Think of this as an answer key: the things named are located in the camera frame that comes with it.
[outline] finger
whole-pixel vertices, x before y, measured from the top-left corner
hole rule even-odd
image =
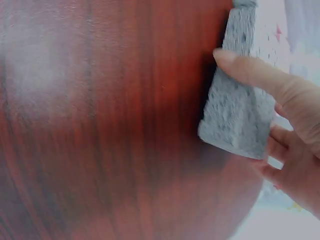
[[[253,170],[263,179],[271,182],[273,185],[281,185],[281,170],[263,162],[251,162]]]
[[[284,111],[284,109],[282,108],[282,106],[279,103],[275,104],[274,110],[277,114],[279,114],[281,117],[283,118],[287,118],[286,113]]]
[[[274,125],[270,129],[269,135],[285,148],[289,147],[289,143],[292,135],[291,131],[279,125]]]
[[[213,56],[218,66],[240,83],[265,90],[282,106],[311,86],[303,78],[287,74],[263,60],[238,56],[232,51],[216,49]]]
[[[269,156],[277,159],[279,162],[283,164],[286,162],[288,148],[284,147],[270,136],[267,140],[266,151]]]

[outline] gray sponge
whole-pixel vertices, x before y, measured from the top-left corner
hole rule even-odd
[[[242,56],[259,57],[277,67],[280,44],[277,26],[257,7],[232,9],[223,48]],[[263,159],[275,100],[265,91],[240,84],[217,69],[199,124],[198,135],[209,144],[236,155]]]
[[[233,0],[233,6],[235,8],[257,7],[258,3],[257,3],[257,0]]]

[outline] skin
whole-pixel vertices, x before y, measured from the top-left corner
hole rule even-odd
[[[230,77],[265,90],[277,101],[276,112],[287,118],[294,130],[273,125],[267,153],[282,162],[283,168],[265,161],[248,162],[258,175],[279,186],[320,220],[320,87],[257,58],[221,49],[213,56]]]

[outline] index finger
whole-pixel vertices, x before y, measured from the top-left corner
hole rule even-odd
[[[213,56],[227,75],[240,83],[265,90],[281,105],[289,101],[292,95],[301,92],[306,85],[311,84],[258,58],[238,56],[232,51],[222,49],[216,49]]]

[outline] wood grain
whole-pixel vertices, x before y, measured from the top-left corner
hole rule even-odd
[[[2,240],[224,240],[261,181],[197,125],[229,0],[0,0]]]

